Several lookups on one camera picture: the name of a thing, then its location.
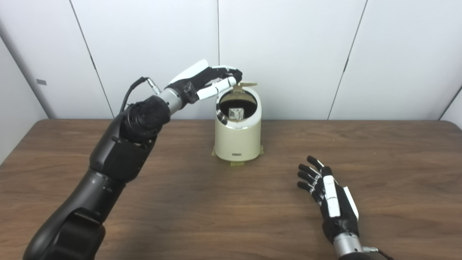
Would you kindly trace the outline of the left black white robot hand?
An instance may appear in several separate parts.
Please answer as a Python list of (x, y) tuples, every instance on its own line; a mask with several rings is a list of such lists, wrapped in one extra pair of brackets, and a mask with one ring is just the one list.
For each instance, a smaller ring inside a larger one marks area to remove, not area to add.
[(175, 91), (180, 103), (178, 111), (234, 87), (242, 77), (243, 73), (232, 66), (209, 66), (208, 61), (201, 60), (172, 79), (165, 90)]

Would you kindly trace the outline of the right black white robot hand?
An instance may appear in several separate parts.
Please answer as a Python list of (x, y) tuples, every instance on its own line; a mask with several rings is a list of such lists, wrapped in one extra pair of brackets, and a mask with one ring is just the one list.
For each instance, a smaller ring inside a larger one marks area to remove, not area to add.
[(340, 234), (359, 236), (358, 214), (346, 187), (340, 186), (329, 166), (317, 158), (307, 156), (306, 164), (299, 164), (297, 182), (300, 189), (308, 192), (318, 204), (322, 215), (322, 230), (329, 242), (333, 243)]

